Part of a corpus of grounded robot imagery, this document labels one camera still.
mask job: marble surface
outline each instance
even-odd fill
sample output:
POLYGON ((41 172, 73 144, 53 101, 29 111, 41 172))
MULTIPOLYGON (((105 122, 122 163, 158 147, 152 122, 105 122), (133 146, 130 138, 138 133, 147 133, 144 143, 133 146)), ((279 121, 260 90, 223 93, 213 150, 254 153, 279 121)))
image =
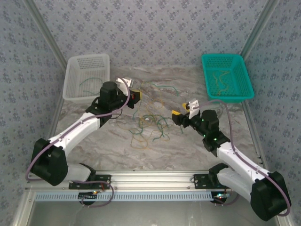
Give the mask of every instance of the marble surface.
MULTIPOLYGON (((97 170, 207 170, 221 162, 204 148, 202 137, 192 128, 185 128, 182 133, 180 127, 173 125, 169 129, 164 129, 164 132, 170 137, 169 141, 163 139, 152 141, 160 134, 152 133, 153 130, 156 130, 156 126, 147 127, 143 131, 144 137, 148 138, 151 133, 152 135, 146 149, 137 149, 145 147, 146 142, 139 143, 136 140, 133 140, 133 147, 131 147, 132 134, 127 130, 137 127, 139 116, 147 113, 146 106, 153 114, 171 117, 172 110, 184 113, 182 103, 193 98, 198 99, 199 103, 206 102, 206 85, 202 68, 111 68, 111 80, 115 76, 134 78, 133 89, 140 87, 143 82, 149 81, 158 86, 174 86, 178 90, 179 96, 177 97, 174 89, 158 89, 151 84, 144 83, 141 87, 142 104, 134 119, 132 119, 133 113, 139 105, 136 105, 135 109, 126 107, 119 118, 109 120, 101 129, 82 140, 67 157, 68 162, 82 162, 97 170)), ((74 104, 65 101, 56 133, 74 123, 88 106, 88 103, 74 104)), ((229 123, 224 107, 220 104, 210 104, 204 109, 217 111, 220 130, 230 137, 229 123)), ((229 110, 236 147, 257 163, 257 154, 242 105, 229 104, 229 110)))

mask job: wall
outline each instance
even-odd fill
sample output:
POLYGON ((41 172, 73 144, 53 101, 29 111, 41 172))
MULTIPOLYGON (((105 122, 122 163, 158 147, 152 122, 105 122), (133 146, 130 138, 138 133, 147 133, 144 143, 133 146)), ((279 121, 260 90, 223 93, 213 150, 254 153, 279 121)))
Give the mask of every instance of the wall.
POLYGON ((9 225, 33 144, 49 131, 64 73, 22 0, 1 0, 0 20, 0 225, 9 225))
POLYGON ((249 105, 269 168, 284 176, 301 225, 301 3, 280 2, 246 62, 255 92, 249 105))
POLYGON ((239 53, 266 0, 35 0, 66 59, 108 53, 111 66, 196 65, 239 53))

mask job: basket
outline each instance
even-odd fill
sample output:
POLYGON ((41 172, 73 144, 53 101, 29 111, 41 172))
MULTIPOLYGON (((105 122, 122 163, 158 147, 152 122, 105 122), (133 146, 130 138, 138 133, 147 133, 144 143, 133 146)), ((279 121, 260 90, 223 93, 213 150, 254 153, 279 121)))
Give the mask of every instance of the basket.
POLYGON ((253 87, 241 55, 202 56, 208 99, 239 103, 254 97, 253 87))
POLYGON ((99 95, 102 84, 109 80, 109 55, 73 56, 67 64, 63 98, 77 104, 89 103, 99 95))

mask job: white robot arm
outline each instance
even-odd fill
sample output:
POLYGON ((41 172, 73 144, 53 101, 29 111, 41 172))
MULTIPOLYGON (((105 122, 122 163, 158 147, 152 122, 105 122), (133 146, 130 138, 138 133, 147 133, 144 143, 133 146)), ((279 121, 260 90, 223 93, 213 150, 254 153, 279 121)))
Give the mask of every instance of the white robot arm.
POLYGON ((291 201, 280 173, 269 172, 242 154, 220 130, 216 112, 205 110, 200 115, 197 100, 184 104, 185 115, 173 111, 172 119, 176 125, 193 127, 204 137, 203 144, 209 152, 220 158, 220 163, 209 170, 206 177, 194 175, 195 188, 211 186, 231 188, 248 200, 254 212, 263 220, 291 206, 291 201))
MULTIPOLYGON (((131 79, 123 79, 123 81, 128 87, 132 85, 131 79)), ((94 170, 84 164, 67 163, 66 157, 86 136, 101 128, 111 118, 111 113, 126 102, 128 96, 130 97, 127 106, 134 108, 141 94, 131 90, 128 93, 123 81, 117 79, 119 87, 115 82, 105 82, 100 89, 100 96, 92 102, 80 119, 49 140, 39 139, 34 145, 31 172, 53 186, 62 181, 87 181, 94 170), (53 145, 45 151, 45 147, 50 144, 53 145)))

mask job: green wire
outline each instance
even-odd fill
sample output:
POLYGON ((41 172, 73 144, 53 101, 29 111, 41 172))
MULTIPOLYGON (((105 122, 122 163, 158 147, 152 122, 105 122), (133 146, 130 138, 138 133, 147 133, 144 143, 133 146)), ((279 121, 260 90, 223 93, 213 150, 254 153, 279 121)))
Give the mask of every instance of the green wire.
POLYGON ((137 113, 137 111, 140 109, 140 106, 141 106, 141 103, 142 103, 142 101, 140 100, 140 104, 139 104, 139 107, 137 108, 137 110, 134 112, 134 114, 133 114, 133 117, 132 117, 132 119, 134 120, 134 116, 135 116, 135 114, 137 113))
POLYGON ((91 94, 93 94, 93 95, 99 94, 99 92, 98 92, 98 93, 92 93, 92 92, 90 92, 90 91, 87 91, 87 90, 83 90, 83 92, 86 92, 86 93, 91 93, 91 94))
MULTIPOLYGON (((88 79, 84 80, 83 82, 81 82, 81 84, 80 84, 79 86, 81 86, 84 82, 86 82, 86 81, 88 81, 88 80, 90 80, 90 79, 99 79, 99 80, 102 82, 102 84, 103 84, 102 79, 97 78, 97 77, 92 77, 92 78, 88 78, 88 79)), ((93 95, 99 94, 99 92, 98 92, 98 93, 92 93, 92 92, 90 92, 90 91, 88 91, 88 90, 83 90, 83 92, 90 93, 90 94, 93 94, 93 95)))
POLYGON ((92 77, 92 78, 88 78, 88 79, 84 80, 79 86, 81 86, 84 82, 86 82, 86 81, 88 81, 90 79, 99 79, 103 83, 102 79, 97 78, 97 77, 92 77))
MULTIPOLYGON (((167 119, 171 119, 170 117, 164 117, 164 116, 162 116, 162 115, 160 115, 160 114, 154 114, 154 115, 145 114, 144 116, 142 116, 142 118, 144 118, 144 119, 150 118, 152 121, 157 122, 157 123, 156 123, 156 124, 157 124, 157 128, 158 128, 158 130, 161 132, 161 135, 160 135, 159 137, 153 138, 153 140, 152 140, 153 142, 154 142, 155 140, 160 139, 161 137, 165 137, 165 136, 168 137, 168 139, 170 139, 169 135, 166 134, 166 133, 164 133, 164 131, 163 131, 163 126, 164 126, 164 124, 161 124, 161 123, 160 123, 160 122, 163 120, 163 121, 165 122, 166 126, 169 128, 169 125, 168 125, 168 123, 167 123, 166 120, 167 120, 167 119)), ((141 121, 141 119, 139 119, 138 127, 141 129, 141 131, 139 131, 139 128, 135 128, 134 130, 139 131, 139 132, 137 132, 137 133, 131 131, 131 130, 133 130, 133 129, 129 129, 128 131, 130 131, 130 133, 132 133, 132 134, 134 134, 134 135, 141 135, 141 134, 143 133, 143 131, 144 131, 143 121, 141 121)))

